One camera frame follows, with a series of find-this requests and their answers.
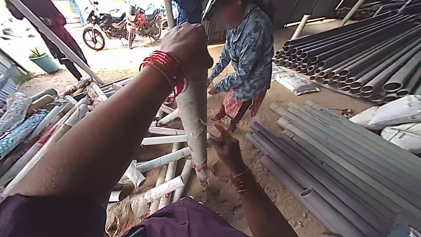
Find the potted plant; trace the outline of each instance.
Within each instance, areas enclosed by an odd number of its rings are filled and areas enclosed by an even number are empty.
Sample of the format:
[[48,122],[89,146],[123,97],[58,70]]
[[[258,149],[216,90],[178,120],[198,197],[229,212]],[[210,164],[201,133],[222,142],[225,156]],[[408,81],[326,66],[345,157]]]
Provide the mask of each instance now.
[[53,60],[51,60],[51,58],[46,53],[41,54],[37,48],[35,48],[35,50],[31,50],[29,60],[33,61],[36,65],[38,65],[47,73],[55,73],[58,70],[60,70],[60,68],[54,63]]

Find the motorcycle seat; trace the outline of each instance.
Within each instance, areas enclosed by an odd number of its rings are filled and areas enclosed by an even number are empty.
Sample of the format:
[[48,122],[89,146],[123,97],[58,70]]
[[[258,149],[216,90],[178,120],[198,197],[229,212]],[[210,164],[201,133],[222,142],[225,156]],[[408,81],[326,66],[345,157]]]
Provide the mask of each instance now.
[[145,11],[145,18],[147,21],[153,20],[153,18],[158,14],[159,9],[158,8],[149,8]]
[[111,18],[111,22],[112,23],[118,23],[118,22],[120,22],[120,21],[122,21],[123,19],[124,19],[124,17],[126,16],[126,13],[125,12],[123,12],[122,14],[121,14],[121,16],[113,16],[112,18]]

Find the bangle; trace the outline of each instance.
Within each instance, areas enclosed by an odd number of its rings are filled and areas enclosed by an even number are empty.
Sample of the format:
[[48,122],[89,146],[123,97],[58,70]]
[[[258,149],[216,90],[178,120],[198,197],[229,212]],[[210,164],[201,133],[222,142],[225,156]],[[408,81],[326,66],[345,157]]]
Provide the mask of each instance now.
[[251,172],[249,168],[247,168],[246,171],[242,172],[239,175],[236,175],[236,176],[229,175],[229,178],[231,179],[232,184],[234,184],[234,186],[237,188],[238,193],[242,193],[249,190],[249,188],[245,186],[247,182],[246,180],[244,180],[244,175],[247,174],[248,172]]
[[145,65],[153,63],[168,79],[171,86],[176,88],[168,97],[176,97],[187,88],[187,72],[180,61],[171,53],[165,53],[160,50],[153,51],[141,63],[139,71]]

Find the red motorcycle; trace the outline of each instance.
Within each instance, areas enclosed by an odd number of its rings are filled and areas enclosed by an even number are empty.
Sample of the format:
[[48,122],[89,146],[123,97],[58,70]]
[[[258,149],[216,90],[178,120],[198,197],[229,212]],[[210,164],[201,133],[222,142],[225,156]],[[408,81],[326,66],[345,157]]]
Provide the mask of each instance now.
[[154,40],[158,40],[161,37],[161,12],[158,8],[151,7],[144,11],[142,8],[135,8],[130,5],[129,13],[126,26],[129,49],[132,49],[136,34],[142,37],[150,37]]

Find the hand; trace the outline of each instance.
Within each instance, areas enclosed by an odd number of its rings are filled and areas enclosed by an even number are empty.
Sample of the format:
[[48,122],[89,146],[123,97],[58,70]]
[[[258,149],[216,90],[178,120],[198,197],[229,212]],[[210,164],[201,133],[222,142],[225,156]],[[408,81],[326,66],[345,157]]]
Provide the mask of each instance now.
[[211,95],[217,94],[218,91],[216,90],[215,86],[212,86],[209,90],[208,93]]
[[185,22],[174,27],[162,39],[161,50],[173,53],[186,68],[188,75],[195,75],[213,65],[205,29],[201,24]]
[[213,145],[219,159],[228,167],[233,175],[239,175],[247,170],[241,156],[240,142],[229,134],[221,124],[215,123],[221,133],[219,138],[210,138],[208,142]]

